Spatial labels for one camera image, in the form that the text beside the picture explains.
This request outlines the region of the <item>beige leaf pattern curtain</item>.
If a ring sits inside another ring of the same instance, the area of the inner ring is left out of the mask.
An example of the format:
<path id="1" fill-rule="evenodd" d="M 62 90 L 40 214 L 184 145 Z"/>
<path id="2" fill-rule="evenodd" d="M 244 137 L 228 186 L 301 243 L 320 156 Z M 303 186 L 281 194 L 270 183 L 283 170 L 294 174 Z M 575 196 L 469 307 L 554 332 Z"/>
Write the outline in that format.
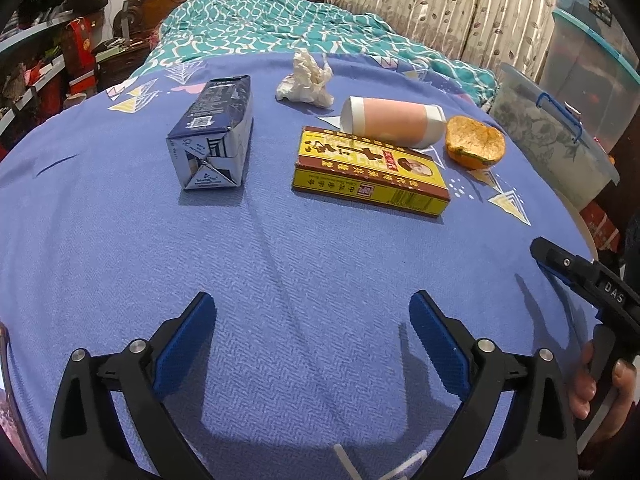
<path id="1" fill-rule="evenodd" d="M 556 0 L 329 0 L 374 13 L 398 34 L 476 66 L 508 63 L 530 79 L 544 66 Z"/>

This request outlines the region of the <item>orange peel half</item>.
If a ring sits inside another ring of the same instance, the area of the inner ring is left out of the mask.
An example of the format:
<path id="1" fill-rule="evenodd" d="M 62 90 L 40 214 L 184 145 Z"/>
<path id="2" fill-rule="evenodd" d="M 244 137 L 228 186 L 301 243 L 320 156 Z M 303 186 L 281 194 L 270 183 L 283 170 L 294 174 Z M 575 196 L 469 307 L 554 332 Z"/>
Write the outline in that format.
<path id="1" fill-rule="evenodd" d="M 506 139 L 497 128 L 466 116 L 454 116 L 446 125 L 445 150 L 465 169 L 488 169 L 503 159 Z"/>

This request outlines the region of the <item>dark blue milk carton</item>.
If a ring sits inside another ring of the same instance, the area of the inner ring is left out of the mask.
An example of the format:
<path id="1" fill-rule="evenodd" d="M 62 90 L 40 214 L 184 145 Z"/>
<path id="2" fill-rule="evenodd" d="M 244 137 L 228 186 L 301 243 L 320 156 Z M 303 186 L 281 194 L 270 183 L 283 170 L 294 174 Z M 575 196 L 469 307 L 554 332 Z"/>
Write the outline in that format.
<path id="1" fill-rule="evenodd" d="M 195 101 L 166 136 L 181 187 L 194 191 L 241 186 L 252 128 L 250 76 L 202 84 Z"/>

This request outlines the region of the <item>pink white cylindrical bottle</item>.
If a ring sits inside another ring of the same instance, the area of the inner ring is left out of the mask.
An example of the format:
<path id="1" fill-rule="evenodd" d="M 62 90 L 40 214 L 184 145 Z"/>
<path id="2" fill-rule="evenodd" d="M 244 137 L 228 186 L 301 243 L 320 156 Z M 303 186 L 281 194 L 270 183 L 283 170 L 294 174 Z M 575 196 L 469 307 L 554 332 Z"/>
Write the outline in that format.
<path id="1" fill-rule="evenodd" d="M 439 105 L 350 96 L 341 110 L 341 129 L 364 138 L 423 150 L 446 132 Z"/>

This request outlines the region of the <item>yellow red medicine box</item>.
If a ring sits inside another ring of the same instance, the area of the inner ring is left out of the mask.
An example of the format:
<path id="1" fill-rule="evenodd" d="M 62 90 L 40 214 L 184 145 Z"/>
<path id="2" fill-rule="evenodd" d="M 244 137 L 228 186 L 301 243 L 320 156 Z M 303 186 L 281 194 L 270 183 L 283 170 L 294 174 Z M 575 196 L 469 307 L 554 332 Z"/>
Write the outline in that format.
<path id="1" fill-rule="evenodd" d="M 438 217 L 450 202 L 438 166 L 426 155 L 330 129 L 300 134 L 292 188 Z"/>

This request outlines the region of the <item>upper clear storage bin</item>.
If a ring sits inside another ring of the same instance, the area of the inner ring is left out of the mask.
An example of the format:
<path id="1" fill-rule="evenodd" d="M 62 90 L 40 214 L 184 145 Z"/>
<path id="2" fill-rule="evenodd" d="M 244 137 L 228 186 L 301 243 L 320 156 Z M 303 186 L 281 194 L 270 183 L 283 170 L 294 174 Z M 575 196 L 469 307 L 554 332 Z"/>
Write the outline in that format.
<path id="1" fill-rule="evenodd" d="M 594 30 L 633 68 L 639 66 L 638 54 L 605 0 L 556 0 L 556 6 Z"/>

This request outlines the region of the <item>teal white patterned quilt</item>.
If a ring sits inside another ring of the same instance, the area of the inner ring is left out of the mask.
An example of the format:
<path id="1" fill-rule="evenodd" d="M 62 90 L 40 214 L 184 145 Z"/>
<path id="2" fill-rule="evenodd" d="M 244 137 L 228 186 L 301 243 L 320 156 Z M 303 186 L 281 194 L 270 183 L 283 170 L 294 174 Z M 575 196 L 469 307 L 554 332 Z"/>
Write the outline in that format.
<path id="1" fill-rule="evenodd" d="M 206 56 L 288 53 L 364 54 L 384 68 L 439 74 L 478 106 L 498 89 L 491 70 L 458 60 L 395 32 L 372 13 L 352 14 L 308 0 L 188 0 L 158 26 L 158 43 L 136 76 Z"/>

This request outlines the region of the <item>cluttered wall shelf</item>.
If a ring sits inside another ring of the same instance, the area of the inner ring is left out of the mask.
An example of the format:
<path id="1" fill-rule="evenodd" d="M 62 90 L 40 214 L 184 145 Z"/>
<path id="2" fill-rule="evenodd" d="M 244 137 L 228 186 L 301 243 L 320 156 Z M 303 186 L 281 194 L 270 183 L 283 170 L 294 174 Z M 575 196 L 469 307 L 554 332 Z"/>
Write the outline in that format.
<path id="1" fill-rule="evenodd" d="M 150 52 L 127 0 L 1 0 L 1 151 L 129 77 Z"/>

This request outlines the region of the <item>clear bin teal lid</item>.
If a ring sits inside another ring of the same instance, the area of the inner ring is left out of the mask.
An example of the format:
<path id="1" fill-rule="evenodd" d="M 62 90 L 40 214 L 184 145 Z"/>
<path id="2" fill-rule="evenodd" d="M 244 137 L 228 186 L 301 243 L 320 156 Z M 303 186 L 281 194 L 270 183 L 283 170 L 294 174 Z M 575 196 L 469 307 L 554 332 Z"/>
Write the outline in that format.
<path id="1" fill-rule="evenodd" d="M 639 74 L 602 36 L 561 9 L 540 86 L 580 115 L 586 130 L 612 151 L 639 106 Z"/>

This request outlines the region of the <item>blue patterned bed sheet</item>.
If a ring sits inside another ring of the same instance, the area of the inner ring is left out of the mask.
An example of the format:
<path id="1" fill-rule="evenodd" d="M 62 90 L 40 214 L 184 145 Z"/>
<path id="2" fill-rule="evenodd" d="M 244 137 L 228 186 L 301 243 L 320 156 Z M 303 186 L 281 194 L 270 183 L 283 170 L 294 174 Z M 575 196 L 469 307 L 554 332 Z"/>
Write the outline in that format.
<path id="1" fill-rule="evenodd" d="M 571 370 L 592 307 L 529 253 L 587 245 L 509 146 L 496 169 L 518 210 L 444 162 L 438 218 L 293 191 L 320 113 L 277 101 L 288 55 L 209 58 L 103 92 L 35 128 L 1 164 L 1 318 L 16 402 L 39 458 L 70 354 L 119 352 L 198 292 L 218 311 L 167 405 L 218 479 L 405 479 L 458 400 L 409 321 L 426 290 L 503 350 Z M 254 125 L 240 188 L 184 192 L 166 136 L 209 79 L 248 75 Z"/>

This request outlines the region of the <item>white tissue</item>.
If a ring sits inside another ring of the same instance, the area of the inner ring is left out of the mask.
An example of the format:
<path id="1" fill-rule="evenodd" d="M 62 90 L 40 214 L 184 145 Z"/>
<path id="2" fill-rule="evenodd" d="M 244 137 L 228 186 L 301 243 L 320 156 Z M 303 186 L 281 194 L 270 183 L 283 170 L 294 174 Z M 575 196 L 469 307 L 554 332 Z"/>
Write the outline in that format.
<path id="1" fill-rule="evenodd" d="M 297 49 L 293 56 L 292 73 L 277 86 L 276 99 L 330 108 L 334 96 L 326 86 L 333 77 L 333 70 L 325 53 L 319 64 L 307 49 Z"/>

